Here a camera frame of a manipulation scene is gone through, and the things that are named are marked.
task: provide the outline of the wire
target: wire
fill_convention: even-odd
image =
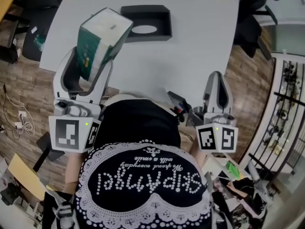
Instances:
[[[179,130],[179,129],[178,129],[178,131],[179,131],[180,133],[182,133],[183,135],[187,136],[187,137],[192,141],[192,143],[194,142],[194,139],[193,139],[190,135],[188,135],[187,133],[183,132],[182,130]]]
[[[110,98],[111,98],[110,96],[104,95],[103,97],[101,97],[101,100],[107,100],[107,99],[110,99]]]
[[[231,181],[231,179],[229,179],[229,178],[227,178],[227,177],[220,177],[220,176],[218,176],[218,178],[221,178],[221,179],[225,179],[225,180]]]
[[[15,139],[15,140],[19,140],[19,138],[20,138],[20,135],[18,134],[18,138],[15,138],[14,137],[14,132],[12,131],[12,130],[10,130],[10,129],[4,129],[4,131],[6,132],[6,134],[8,135],[8,132],[7,131],[11,131],[11,133],[12,133],[12,135],[13,135],[13,138]]]
[[[30,115],[30,117],[32,118],[32,122],[33,122],[33,124],[32,124],[31,122],[29,122],[29,121],[24,122],[24,121],[23,121],[22,115],[18,115],[19,122],[21,123],[22,128],[16,128],[16,127],[12,126],[10,123],[9,123],[9,125],[10,125],[11,127],[13,127],[13,128],[17,131],[18,135],[21,135],[21,134],[23,133],[23,131],[25,130],[25,132],[26,132],[28,135],[30,135],[30,136],[35,136],[35,123],[34,123],[34,119],[33,119],[32,115],[30,114],[30,112],[26,109],[26,107],[24,107],[24,106],[22,106],[22,105],[14,104],[14,103],[10,100],[9,96],[5,93],[5,91],[4,91],[2,88],[0,88],[0,89],[1,89],[1,90],[4,92],[4,94],[5,94],[5,97],[4,97],[4,104],[3,104],[3,113],[4,113],[4,117],[5,117],[5,120],[7,121],[7,123],[9,123],[9,121],[8,121],[7,118],[6,118],[5,111],[4,111],[4,105],[5,105],[5,103],[6,103],[6,98],[9,100],[9,102],[10,102],[12,105],[15,105],[16,107],[24,108],[24,109],[26,110],[26,112],[28,112],[28,114]]]

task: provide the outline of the wooden floor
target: wooden floor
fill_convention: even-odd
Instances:
[[[12,13],[20,11],[12,6]],[[0,45],[6,45],[10,33],[11,22],[0,23]],[[22,47],[24,35],[17,36],[17,47]],[[270,48],[270,33],[263,29],[263,40]],[[233,47],[225,77],[234,96],[234,115],[239,127],[238,148],[234,159],[245,151],[259,123],[272,78],[272,64],[266,62],[258,52],[253,59],[248,58],[239,47]],[[0,61],[0,81],[6,84],[8,97],[18,105],[25,106],[32,114],[36,135],[31,137],[22,134],[19,140],[14,140],[12,132],[0,134],[0,154],[9,162],[14,153],[18,153],[24,161],[33,167],[41,155],[36,141],[49,130],[48,116],[53,112],[52,80],[54,72],[39,69],[39,63],[21,56],[17,63],[8,65]],[[0,90],[0,125],[12,129],[4,118],[4,93]],[[13,125],[17,122],[18,110],[9,101],[5,103],[5,114]],[[191,143],[182,135],[182,147],[188,149]],[[63,156],[55,162],[46,160],[40,169],[43,176],[50,178],[50,183],[57,189],[63,188],[64,172],[67,157]]]

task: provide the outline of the white table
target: white table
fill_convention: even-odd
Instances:
[[[208,76],[224,73],[233,44],[239,0],[63,0],[50,27],[40,68],[56,71],[76,46],[80,24],[109,7],[164,5],[173,37],[166,42],[124,44],[114,60],[109,86],[140,91],[158,100],[166,91],[202,106]]]
[[[232,164],[234,164],[238,168],[239,172],[241,173],[242,179],[252,179],[250,174],[244,169],[241,169],[240,166],[234,160],[232,160],[230,156],[228,156],[226,153],[223,153],[223,155],[225,155],[225,158],[215,158],[212,154],[208,154],[201,169],[203,174],[206,174],[206,172],[211,172],[211,178],[212,180],[215,180],[223,171],[228,176],[228,178],[230,178],[231,181],[235,181],[237,180],[236,177],[230,172],[228,172],[226,168],[227,162],[231,161]]]

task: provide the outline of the floor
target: floor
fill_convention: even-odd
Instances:
[[[12,6],[11,13],[18,14],[17,7]],[[2,21],[0,24],[0,45],[6,45],[10,33],[11,22]],[[271,37],[268,28],[263,29],[263,41],[271,47]],[[24,35],[17,36],[17,47],[22,47]],[[260,122],[262,111],[267,100],[270,83],[272,81],[273,66],[266,62],[260,52],[253,59],[248,58],[237,46],[231,51],[230,60],[225,77],[234,96],[234,116],[239,127],[237,152],[232,157],[238,161],[247,149],[249,142]],[[4,125],[7,133],[0,134],[0,154],[9,162],[14,153],[18,153],[23,160],[33,167],[41,155],[36,141],[49,130],[48,116],[53,112],[54,95],[52,79],[54,72],[39,69],[39,63],[21,56],[14,65],[0,61],[0,81],[5,82],[8,97],[18,105],[25,106],[35,121],[35,136],[22,134],[19,140],[14,140],[11,127],[3,114],[4,94],[0,92],[0,125]],[[6,101],[5,114],[8,121],[16,122],[19,108]],[[183,128],[194,137],[194,131]],[[191,145],[190,140],[182,135],[182,147],[186,150]],[[49,177],[50,183],[57,189],[63,188],[64,172],[67,157],[63,156],[55,162],[46,160],[40,173]]]
[[[294,167],[294,172],[295,172],[294,175],[280,173],[277,179],[280,180],[283,183],[283,185],[292,194],[296,190],[296,188],[300,185],[302,180],[305,178],[304,168],[305,168],[305,158],[303,156],[300,156],[300,159],[298,160],[296,166]]]
[[[278,210],[283,206],[283,204],[284,202],[278,194],[275,194],[274,197],[272,198],[272,201],[267,203],[266,206],[268,213],[264,221],[263,229],[267,229],[270,223],[273,222]]]

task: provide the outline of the tissue box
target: tissue box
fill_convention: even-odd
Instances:
[[[77,65],[83,79],[93,82],[106,63],[121,50],[132,21],[105,8],[80,27],[77,39]]]

